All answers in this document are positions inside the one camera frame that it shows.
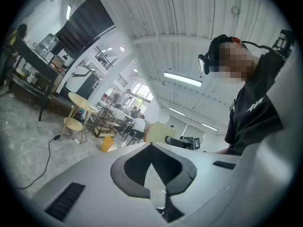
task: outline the white ceiling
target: white ceiling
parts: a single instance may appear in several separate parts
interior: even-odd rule
[[[211,39],[221,34],[272,46],[280,30],[288,28],[270,0],[106,1],[121,22],[121,33],[139,49],[140,67],[159,105],[223,131],[229,106],[243,84],[223,83],[201,74],[197,56],[205,54]],[[237,15],[232,13],[233,7],[239,10]],[[255,55],[262,53],[248,48]],[[195,87],[166,79],[165,71],[200,79],[203,84]]]

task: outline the concrete floor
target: concrete floor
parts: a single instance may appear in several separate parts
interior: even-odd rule
[[[29,185],[45,169],[48,159],[48,142],[61,133],[63,117],[47,110],[43,111],[42,121],[38,121],[40,108],[29,106],[8,94],[0,97],[0,136],[3,139],[2,162],[16,187]],[[67,132],[69,136],[80,139],[80,132]],[[48,181],[93,154],[106,154],[100,151],[103,138],[96,138],[88,132],[87,142],[77,144],[63,137],[62,141],[53,140],[50,143],[51,158],[46,173],[31,187],[20,190],[28,198]],[[110,150],[116,150],[128,144],[122,143],[123,137],[116,135],[115,143]],[[145,187],[151,191],[151,201],[155,207],[164,206],[165,186],[151,166],[148,170]]]

